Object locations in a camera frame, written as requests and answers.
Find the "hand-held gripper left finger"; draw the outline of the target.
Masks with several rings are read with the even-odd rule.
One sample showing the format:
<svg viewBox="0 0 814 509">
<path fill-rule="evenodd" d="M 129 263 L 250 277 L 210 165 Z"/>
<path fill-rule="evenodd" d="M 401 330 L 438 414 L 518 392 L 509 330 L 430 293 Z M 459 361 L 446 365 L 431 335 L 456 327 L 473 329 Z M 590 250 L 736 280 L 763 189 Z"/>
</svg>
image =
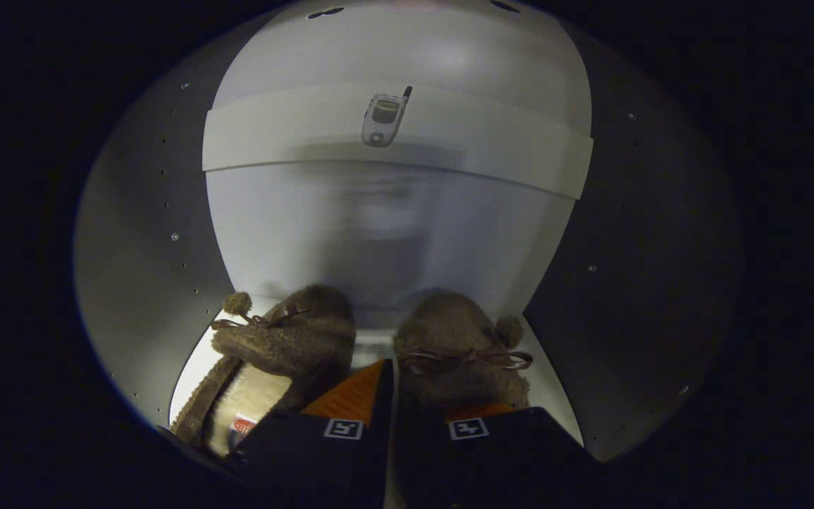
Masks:
<svg viewBox="0 0 814 509">
<path fill-rule="evenodd" d="M 394 381 L 393 361 L 377 361 L 253 426 L 227 460 L 252 507 L 384 507 Z"/>
</svg>

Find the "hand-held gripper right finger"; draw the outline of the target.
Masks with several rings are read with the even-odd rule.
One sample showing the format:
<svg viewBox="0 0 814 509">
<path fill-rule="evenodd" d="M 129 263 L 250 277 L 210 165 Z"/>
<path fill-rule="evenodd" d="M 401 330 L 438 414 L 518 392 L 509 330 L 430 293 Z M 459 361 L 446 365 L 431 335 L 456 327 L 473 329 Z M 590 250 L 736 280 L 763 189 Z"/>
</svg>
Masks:
<svg viewBox="0 0 814 509">
<path fill-rule="evenodd" d="M 595 461 L 542 408 L 447 419 L 408 397 L 394 429 L 407 508 L 592 508 Z"/>
</svg>

